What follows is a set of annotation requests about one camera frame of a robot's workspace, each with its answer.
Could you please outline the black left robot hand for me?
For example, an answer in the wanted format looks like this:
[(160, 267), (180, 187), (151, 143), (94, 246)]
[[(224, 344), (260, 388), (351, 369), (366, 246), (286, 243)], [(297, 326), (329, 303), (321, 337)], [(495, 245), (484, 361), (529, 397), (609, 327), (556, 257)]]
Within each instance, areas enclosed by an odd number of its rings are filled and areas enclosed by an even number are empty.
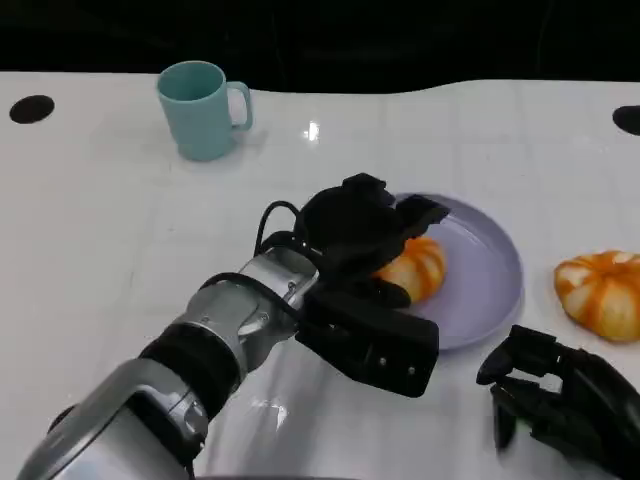
[(397, 199), (385, 181), (360, 173), (312, 197), (295, 232), (321, 254), (327, 286), (403, 309), (443, 286), (447, 257), (426, 231), (449, 212), (423, 195)]

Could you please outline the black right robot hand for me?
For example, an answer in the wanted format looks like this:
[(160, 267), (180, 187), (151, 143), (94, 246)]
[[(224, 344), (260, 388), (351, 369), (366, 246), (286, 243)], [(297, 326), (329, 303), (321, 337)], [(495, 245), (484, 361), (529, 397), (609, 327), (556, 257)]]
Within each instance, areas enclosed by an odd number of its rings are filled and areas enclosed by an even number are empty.
[(604, 358), (515, 325), (479, 368), (489, 386), (499, 453), (516, 425), (569, 457), (619, 479), (639, 477), (639, 392)]

